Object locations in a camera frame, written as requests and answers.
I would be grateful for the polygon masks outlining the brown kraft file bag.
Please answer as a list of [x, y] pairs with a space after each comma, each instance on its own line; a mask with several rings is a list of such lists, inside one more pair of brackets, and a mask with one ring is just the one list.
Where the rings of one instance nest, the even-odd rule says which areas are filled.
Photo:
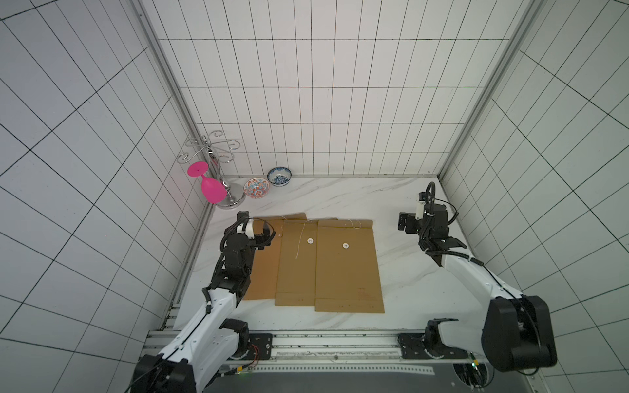
[[264, 250], [257, 250], [252, 265], [251, 284], [244, 296], [245, 301], [258, 301], [275, 299], [278, 269], [283, 242], [283, 226], [289, 220], [306, 219], [305, 213], [296, 213], [288, 216], [267, 216], [267, 220], [275, 227], [277, 234], [270, 246]]
[[315, 306], [318, 227], [330, 220], [337, 218], [295, 219], [283, 226], [276, 306]]

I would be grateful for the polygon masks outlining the brown kraft file bags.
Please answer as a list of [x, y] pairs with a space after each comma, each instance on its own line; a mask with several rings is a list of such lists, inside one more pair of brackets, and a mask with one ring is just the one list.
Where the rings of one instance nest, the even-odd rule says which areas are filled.
[[385, 312], [373, 221], [319, 222], [314, 306], [324, 313]]

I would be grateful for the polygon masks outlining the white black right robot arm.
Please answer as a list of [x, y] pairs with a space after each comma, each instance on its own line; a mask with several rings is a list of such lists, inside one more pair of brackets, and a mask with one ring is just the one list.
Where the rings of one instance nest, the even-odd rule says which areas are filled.
[[452, 350], [481, 355], [500, 372], [536, 373], [557, 364], [550, 310], [539, 296], [527, 296], [494, 275], [484, 262], [450, 235], [450, 203], [436, 196], [435, 183], [419, 193], [414, 214], [401, 212], [398, 229], [418, 238], [419, 248], [452, 274], [480, 305], [428, 321], [424, 351], [441, 359]]

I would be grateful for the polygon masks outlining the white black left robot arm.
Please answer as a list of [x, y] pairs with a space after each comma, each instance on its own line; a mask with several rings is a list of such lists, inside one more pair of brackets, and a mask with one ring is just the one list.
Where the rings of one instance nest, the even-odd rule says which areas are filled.
[[276, 235], [265, 219], [240, 211], [219, 243], [211, 282], [201, 291], [205, 304], [157, 355], [135, 366], [128, 392], [203, 392], [216, 378], [241, 373], [259, 360], [248, 323], [233, 319], [251, 284], [255, 253]]

